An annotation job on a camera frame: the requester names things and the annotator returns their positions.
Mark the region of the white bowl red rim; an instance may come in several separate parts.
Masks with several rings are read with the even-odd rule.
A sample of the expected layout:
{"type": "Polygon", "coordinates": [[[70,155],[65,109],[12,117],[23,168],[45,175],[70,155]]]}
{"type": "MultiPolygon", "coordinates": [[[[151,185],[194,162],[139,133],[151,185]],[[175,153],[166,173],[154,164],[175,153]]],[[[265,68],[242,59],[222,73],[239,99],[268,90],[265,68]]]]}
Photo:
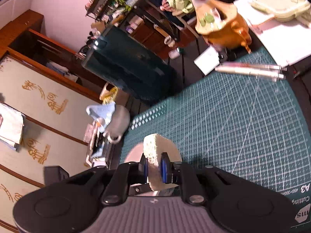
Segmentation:
{"type": "MultiPolygon", "coordinates": [[[[143,154],[143,143],[135,145],[128,153],[125,163],[139,162],[143,154]]],[[[174,188],[164,189],[161,191],[152,191],[149,184],[134,184],[129,189],[130,196],[172,196],[174,188]]]]}

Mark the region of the beige oval sponge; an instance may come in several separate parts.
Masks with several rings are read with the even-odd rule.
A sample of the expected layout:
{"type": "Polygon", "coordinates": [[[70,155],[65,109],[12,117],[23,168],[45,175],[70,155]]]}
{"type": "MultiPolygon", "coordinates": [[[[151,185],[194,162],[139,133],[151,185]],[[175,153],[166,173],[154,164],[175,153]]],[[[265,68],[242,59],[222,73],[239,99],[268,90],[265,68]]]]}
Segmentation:
{"type": "Polygon", "coordinates": [[[162,153],[167,153],[171,162],[182,162],[175,143],[159,134],[150,134],[143,140],[143,153],[148,160],[148,182],[152,191],[162,191],[178,186],[173,183],[164,183],[160,169],[162,153]]]}

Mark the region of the blue hat white teapot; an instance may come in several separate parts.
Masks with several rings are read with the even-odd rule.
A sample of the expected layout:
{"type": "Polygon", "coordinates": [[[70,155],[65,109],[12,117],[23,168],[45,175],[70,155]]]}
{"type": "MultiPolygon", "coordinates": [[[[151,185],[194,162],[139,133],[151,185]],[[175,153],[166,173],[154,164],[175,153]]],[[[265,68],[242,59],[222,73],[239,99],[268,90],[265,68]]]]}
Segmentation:
{"type": "Polygon", "coordinates": [[[99,132],[111,144],[117,144],[121,141],[130,124],[129,111],[115,102],[87,106],[86,112],[95,122],[99,123],[99,132]]]}

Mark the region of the green cutting mat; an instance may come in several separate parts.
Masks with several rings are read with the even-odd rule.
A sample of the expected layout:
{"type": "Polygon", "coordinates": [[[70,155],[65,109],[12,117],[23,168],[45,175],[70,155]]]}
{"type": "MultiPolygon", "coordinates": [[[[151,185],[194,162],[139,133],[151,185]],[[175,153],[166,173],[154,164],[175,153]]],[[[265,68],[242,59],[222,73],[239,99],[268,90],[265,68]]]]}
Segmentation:
{"type": "Polygon", "coordinates": [[[135,116],[120,162],[145,136],[173,141],[184,162],[213,165],[281,193],[310,231],[310,133],[288,81],[211,72],[135,116]]]}

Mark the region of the white card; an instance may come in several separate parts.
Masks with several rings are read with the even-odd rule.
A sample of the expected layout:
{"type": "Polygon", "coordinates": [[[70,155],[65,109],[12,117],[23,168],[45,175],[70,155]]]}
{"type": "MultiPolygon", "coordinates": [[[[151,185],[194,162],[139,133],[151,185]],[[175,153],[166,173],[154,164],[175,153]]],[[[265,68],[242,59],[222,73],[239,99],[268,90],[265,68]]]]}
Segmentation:
{"type": "Polygon", "coordinates": [[[194,63],[206,76],[220,64],[219,53],[210,46],[194,60],[194,63]]]}

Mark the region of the white pen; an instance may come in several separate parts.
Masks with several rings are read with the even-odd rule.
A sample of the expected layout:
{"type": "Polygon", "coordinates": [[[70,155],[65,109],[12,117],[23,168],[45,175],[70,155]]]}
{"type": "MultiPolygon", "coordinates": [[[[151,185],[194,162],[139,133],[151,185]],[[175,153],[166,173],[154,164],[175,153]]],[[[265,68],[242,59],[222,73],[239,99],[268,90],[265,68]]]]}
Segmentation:
{"type": "Polygon", "coordinates": [[[231,66],[217,66],[215,71],[220,73],[241,74],[249,76],[268,77],[273,79],[285,79],[285,76],[277,70],[262,70],[251,67],[231,67],[231,66]]]}

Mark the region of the orange pig teapot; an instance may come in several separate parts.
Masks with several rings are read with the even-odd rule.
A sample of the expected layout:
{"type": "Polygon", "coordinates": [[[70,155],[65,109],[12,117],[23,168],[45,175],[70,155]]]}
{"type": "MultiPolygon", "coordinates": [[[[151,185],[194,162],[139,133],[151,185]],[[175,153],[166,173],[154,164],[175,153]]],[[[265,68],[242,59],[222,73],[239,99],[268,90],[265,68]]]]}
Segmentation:
{"type": "Polygon", "coordinates": [[[244,47],[251,53],[252,38],[246,21],[233,3],[219,0],[191,0],[196,12],[195,29],[217,50],[244,47]]]}

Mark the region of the white paper stack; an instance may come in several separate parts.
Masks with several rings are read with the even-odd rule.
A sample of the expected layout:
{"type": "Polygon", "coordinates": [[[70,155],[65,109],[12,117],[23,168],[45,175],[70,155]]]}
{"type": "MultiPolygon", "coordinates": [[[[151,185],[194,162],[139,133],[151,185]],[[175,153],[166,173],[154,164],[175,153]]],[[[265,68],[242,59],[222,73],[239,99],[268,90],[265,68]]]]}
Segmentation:
{"type": "Polygon", "coordinates": [[[310,28],[296,19],[281,23],[269,18],[254,9],[251,1],[236,0],[234,5],[277,65],[285,67],[310,57],[310,28]]]}

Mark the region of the pale green container lid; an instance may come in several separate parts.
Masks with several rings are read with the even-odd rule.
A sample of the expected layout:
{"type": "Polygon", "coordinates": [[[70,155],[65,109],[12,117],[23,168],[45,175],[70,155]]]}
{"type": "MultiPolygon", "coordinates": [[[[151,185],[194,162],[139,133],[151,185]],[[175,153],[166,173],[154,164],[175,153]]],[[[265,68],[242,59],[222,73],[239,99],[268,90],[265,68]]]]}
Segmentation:
{"type": "Polygon", "coordinates": [[[250,5],[279,22],[298,20],[310,27],[310,2],[308,0],[252,0],[250,5]]]}

